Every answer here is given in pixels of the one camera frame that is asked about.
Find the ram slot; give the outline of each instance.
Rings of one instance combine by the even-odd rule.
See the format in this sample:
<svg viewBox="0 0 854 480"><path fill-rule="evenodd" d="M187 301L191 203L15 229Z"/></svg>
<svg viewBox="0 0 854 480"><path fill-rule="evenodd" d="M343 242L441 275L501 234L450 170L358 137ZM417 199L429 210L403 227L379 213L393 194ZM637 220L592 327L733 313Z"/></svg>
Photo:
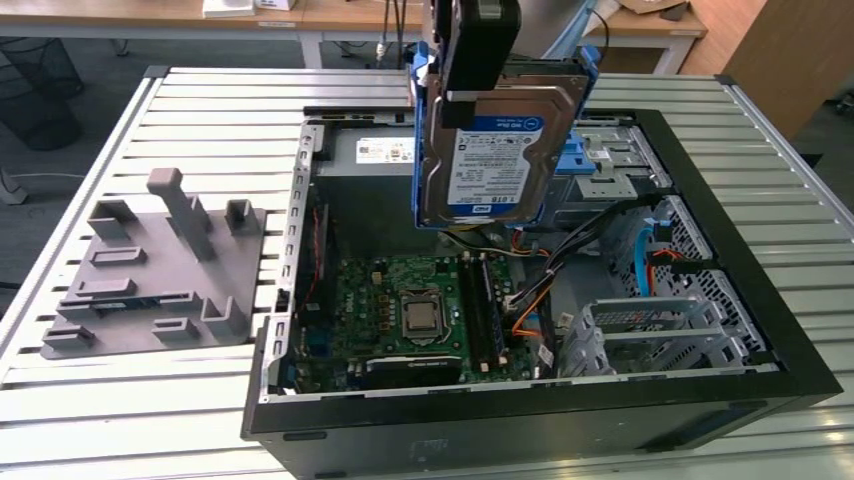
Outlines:
<svg viewBox="0 0 854 480"><path fill-rule="evenodd" d="M493 361L500 365L508 363L508 357L505 356L505 331L502 329L502 311L498 308L498 301L496 300L496 292L493 291L493 275L490 273L490 262L486 259L486 255L481 257L481 276L484 278L484 288L486 292L486 314L489 317L489 331L492 332L493 340L493 352L496 356Z"/></svg>
<svg viewBox="0 0 854 480"><path fill-rule="evenodd" d="M501 353L496 346L490 315L490 308L496 306L496 302L490 301L493 295L490 283L486 281L489 277L485 277L484 261L480 258L459 258L457 266L472 368L489 372L490 367L498 365Z"/></svg>

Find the black mesh trash can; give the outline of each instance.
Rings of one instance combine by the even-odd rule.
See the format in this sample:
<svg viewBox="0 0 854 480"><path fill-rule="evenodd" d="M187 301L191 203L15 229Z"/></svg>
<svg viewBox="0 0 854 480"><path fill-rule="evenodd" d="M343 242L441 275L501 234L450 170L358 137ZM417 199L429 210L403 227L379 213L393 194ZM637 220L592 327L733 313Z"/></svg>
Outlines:
<svg viewBox="0 0 854 480"><path fill-rule="evenodd" d="M34 150L62 148L83 133L69 104L46 89L14 65L0 67L0 122Z"/></svg>
<svg viewBox="0 0 854 480"><path fill-rule="evenodd" d="M34 85L46 93L71 98L83 91L83 81L59 38L0 37L0 52Z"/></svg>

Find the white box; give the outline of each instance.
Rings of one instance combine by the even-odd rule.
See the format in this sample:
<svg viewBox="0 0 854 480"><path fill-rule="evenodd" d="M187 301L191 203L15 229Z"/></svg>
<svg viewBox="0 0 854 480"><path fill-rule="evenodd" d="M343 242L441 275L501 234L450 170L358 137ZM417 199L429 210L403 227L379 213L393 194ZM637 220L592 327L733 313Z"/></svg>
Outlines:
<svg viewBox="0 0 854 480"><path fill-rule="evenodd" d="M273 10L290 10L294 8L297 0L255 0L258 8L270 8Z"/></svg>
<svg viewBox="0 0 854 480"><path fill-rule="evenodd" d="M205 18L247 17L255 15L254 0L205 0L202 16Z"/></svg>

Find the hard drive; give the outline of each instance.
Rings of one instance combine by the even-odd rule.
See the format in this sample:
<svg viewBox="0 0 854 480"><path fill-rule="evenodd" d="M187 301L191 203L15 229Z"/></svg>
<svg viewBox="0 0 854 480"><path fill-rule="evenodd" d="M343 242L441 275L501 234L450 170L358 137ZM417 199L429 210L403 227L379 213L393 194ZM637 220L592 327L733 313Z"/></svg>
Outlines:
<svg viewBox="0 0 854 480"><path fill-rule="evenodd" d="M536 71L544 71L536 61ZM553 71L569 67L556 75ZM504 75L482 92L469 128L443 128L439 76L426 82L414 194L422 227L536 222L562 148L593 82L580 64Z"/></svg>

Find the blue plastic clip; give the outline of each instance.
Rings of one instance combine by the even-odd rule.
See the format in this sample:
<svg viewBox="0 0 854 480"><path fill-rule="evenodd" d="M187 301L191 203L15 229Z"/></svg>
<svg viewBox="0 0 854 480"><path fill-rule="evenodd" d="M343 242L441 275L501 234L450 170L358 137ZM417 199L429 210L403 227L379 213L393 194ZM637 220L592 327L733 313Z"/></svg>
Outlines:
<svg viewBox="0 0 854 480"><path fill-rule="evenodd" d="M597 165L588 159L588 154L585 153L585 139L573 130L564 144L564 152L558 160L556 174L590 175L596 171Z"/></svg>

